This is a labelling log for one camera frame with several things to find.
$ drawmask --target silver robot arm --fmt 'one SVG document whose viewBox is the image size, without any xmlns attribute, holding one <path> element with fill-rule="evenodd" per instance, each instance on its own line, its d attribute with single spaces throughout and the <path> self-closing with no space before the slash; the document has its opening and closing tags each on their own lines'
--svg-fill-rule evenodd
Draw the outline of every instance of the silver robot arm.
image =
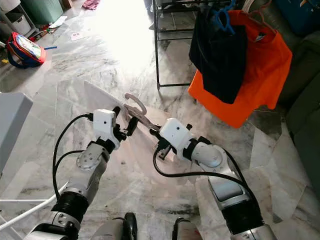
<svg viewBox="0 0 320 240">
<path fill-rule="evenodd" d="M 160 140 L 165 139 L 178 158 L 193 161 L 206 172 L 241 180 L 230 168 L 232 156 L 204 137 L 195 139 L 189 132 L 191 127 L 185 127 L 177 119 L 169 118 L 159 130 Z M 167 153 L 167 150 L 162 152 L 162 157 Z M 249 187 L 215 176 L 209 176 L 208 183 L 232 234 L 232 240 L 276 240 L 269 225 L 264 224 L 258 202 L 253 193 L 248 191 Z"/>
<path fill-rule="evenodd" d="M 77 158 L 72 176 L 49 217 L 24 240 L 78 239 L 83 216 L 96 196 L 111 152 L 119 148 L 120 141 L 132 135 L 138 123 L 133 117 L 126 129 L 120 129 L 116 124 L 116 112 L 119 113 L 119 110 L 98 109 L 93 112 L 93 129 L 97 140 L 90 142 Z"/>
</svg>

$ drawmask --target red cloth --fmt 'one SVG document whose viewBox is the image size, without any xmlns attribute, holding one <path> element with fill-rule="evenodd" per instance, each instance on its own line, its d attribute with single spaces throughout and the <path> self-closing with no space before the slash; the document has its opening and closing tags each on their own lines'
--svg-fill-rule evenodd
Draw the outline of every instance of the red cloth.
<svg viewBox="0 0 320 240">
<path fill-rule="evenodd" d="M 239 128 L 260 107 L 276 107 L 287 79 L 292 53 L 281 35 L 248 18 L 240 10 L 229 11 L 232 25 L 245 25 L 247 33 L 246 69 L 243 83 L 233 104 L 220 101 L 204 90 L 201 73 L 197 70 L 188 89 L 209 112 L 232 127 Z M 266 35 L 256 41 L 259 33 Z"/>
<path fill-rule="evenodd" d="M 100 3 L 100 0 L 86 0 L 82 7 L 85 9 L 95 10 Z"/>
</svg>

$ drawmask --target green container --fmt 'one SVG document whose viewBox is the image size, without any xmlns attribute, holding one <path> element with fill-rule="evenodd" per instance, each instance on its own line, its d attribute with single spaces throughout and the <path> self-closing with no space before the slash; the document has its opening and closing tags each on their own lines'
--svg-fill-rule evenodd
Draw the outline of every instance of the green container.
<svg viewBox="0 0 320 240">
<path fill-rule="evenodd" d="M 63 14 L 59 0 L 22 0 L 22 5 L 37 24 L 54 23 Z"/>
</svg>

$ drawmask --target black metal rack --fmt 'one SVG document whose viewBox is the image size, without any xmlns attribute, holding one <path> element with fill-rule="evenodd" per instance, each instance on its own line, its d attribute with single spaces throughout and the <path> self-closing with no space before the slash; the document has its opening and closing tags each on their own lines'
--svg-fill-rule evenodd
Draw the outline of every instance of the black metal rack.
<svg viewBox="0 0 320 240">
<path fill-rule="evenodd" d="M 164 13 L 185 13 L 185 12 L 197 12 L 198 6 L 185 7 L 184 4 L 208 4 L 208 3 L 219 3 L 227 4 L 230 0 L 194 0 L 194 1 L 173 1 L 161 4 L 161 8 L 158 9 L 156 0 L 152 0 L 153 6 L 153 26 L 154 26 L 154 50 L 155 50 L 155 67 L 156 67 L 156 87 L 159 90 L 162 87 L 177 87 L 177 86 L 189 86 L 190 82 L 186 83 L 171 83 L 171 84 L 160 84 L 159 80 L 159 58 L 158 58 L 158 41 L 170 41 L 170 40 L 183 40 L 191 39 L 192 36 L 185 37 L 174 37 L 174 38 L 159 38 L 159 34 L 173 34 L 173 33 L 190 33 L 193 32 L 193 28 L 183 29 L 159 29 L 158 17 Z"/>
</svg>

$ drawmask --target red backpack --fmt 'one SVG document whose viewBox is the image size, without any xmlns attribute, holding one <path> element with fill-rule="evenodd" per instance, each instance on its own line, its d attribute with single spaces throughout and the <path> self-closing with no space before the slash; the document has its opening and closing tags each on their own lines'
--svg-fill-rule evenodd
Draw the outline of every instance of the red backpack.
<svg viewBox="0 0 320 240">
<path fill-rule="evenodd" d="M 38 67 L 46 60 L 46 51 L 43 47 L 14 31 L 11 33 L 6 47 L 9 62 L 20 69 Z M 16 55 L 22 64 L 17 63 L 12 55 Z"/>
</svg>

